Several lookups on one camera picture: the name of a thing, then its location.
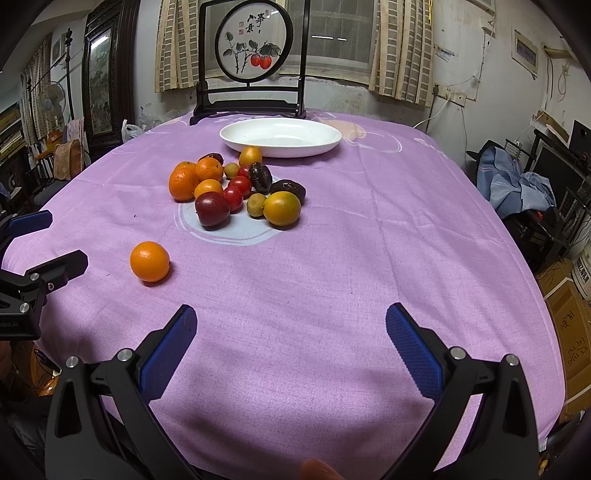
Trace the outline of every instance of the white plate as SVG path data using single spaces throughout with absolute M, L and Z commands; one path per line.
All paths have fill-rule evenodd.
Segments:
M 326 153 L 343 135 L 330 125 L 298 118 L 253 118 L 227 125 L 220 131 L 224 143 L 241 152 L 253 145 L 263 157 L 300 158 Z

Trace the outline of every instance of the white bucket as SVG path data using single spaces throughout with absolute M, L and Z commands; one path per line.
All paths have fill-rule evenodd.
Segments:
M 577 290 L 586 301 L 591 301 L 591 243 L 587 242 L 581 254 L 573 261 L 571 273 Z

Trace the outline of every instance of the plastic bag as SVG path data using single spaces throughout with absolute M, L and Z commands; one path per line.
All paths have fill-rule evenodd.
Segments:
M 123 120 L 123 127 L 121 128 L 121 138 L 123 138 L 123 143 L 139 137 L 142 133 L 144 133 L 144 131 L 140 127 L 137 125 L 128 125 L 127 120 Z

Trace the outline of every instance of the silver bolt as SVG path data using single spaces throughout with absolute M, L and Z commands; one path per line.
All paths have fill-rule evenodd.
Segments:
M 72 355 L 68 360 L 66 360 L 66 367 L 74 368 L 76 365 L 78 365 L 77 356 Z
M 455 346 L 454 348 L 449 350 L 449 352 L 451 353 L 452 357 L 456 360 L 464 360 L 466 358 L 466 351 L 458 346 Z
M 512 367 L 516 367 L 517 365 L 519 365 L 519 359 L 516 355 L 507 355 L 507 358 L 505 358 L 505 360 L 507 360 L 507 363 Z
M 119 350 L 117 353 L 117 359 L 122 362 L 126 362 L 131 357 L 133 357 L 133 355 L 134 351 L 131 348 L 123 348 L 123 350 Z

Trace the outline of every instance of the carved wooden frame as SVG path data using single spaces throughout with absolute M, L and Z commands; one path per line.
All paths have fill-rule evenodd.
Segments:
M 82 106 L 88 148 L 92 161 L 123 143 L 123 120 L 135 123 L 133 94 L 133 59 L 135 27 L 139 0 L 105 0 L 86 19 L 84 55 L 82 61 Z M 109 58 L 109 106 L 111 107 L 111 131 L 95 134 L 90 112 L 89 61 L 92 41 L 105 33 L 111 33 Z

